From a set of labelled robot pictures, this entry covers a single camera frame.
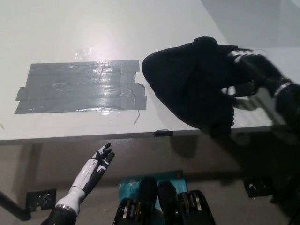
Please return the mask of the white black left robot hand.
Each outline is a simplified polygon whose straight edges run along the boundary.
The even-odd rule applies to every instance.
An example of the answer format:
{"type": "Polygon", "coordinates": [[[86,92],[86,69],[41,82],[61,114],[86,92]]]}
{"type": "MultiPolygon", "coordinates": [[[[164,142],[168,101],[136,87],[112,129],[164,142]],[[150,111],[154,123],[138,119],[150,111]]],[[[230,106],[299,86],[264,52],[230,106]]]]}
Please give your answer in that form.
{"type": "Polygon", "coordinates": [[[110,143],[96,151],[78,173],[68,194],[55,206],[74,211],[78,215],[81,203],[103,177],[114,156],[110,143]]]}

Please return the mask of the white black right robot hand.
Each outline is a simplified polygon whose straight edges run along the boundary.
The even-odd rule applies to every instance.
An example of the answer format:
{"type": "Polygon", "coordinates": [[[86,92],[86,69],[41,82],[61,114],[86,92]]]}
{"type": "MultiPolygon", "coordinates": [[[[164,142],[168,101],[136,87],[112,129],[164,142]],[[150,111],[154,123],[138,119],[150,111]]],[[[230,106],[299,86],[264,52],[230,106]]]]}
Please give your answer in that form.
{"type": "Polygon", "coordinates": [[[255,50],[238,48],[228,53],[227,61],[238,74],[251,80],[256,88],[267,89],[271,96],[293,83],[266,56],[255,50]]]}

